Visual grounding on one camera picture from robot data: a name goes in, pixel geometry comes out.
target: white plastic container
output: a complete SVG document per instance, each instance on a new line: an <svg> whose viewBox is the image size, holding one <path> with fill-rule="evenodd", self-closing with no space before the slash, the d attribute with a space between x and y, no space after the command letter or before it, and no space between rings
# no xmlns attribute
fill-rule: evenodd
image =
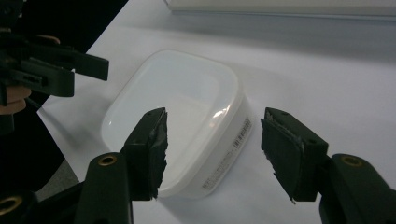
<svg viewBox="0 0 396 224"><path fill-rule="evenodd" d="M174 50L150 56L106 113L101 134L120 151L142 116L168 112L167 166L159 197L204 197L239 155L252 129L248 101L229 67Z"/></svg>

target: white tabletop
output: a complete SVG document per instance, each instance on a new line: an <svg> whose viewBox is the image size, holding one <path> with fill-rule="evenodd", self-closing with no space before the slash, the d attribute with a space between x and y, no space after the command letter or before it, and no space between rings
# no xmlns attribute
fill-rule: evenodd
<svg viewBox="0 0 396 224"><path fill-rule="evenodd" d="M232 169L209 196L134 202L134 223L320 223L315 203L292 204L261 151L265 107L291 113L330 144L329 155L370 162L396 189L396 22L172 13L131 0L89 53L110 60L109 80L76 77L73 98L38 114L80 181L108 152L102 120L151 54L175 49L231 67L257 117Z"/></svg>

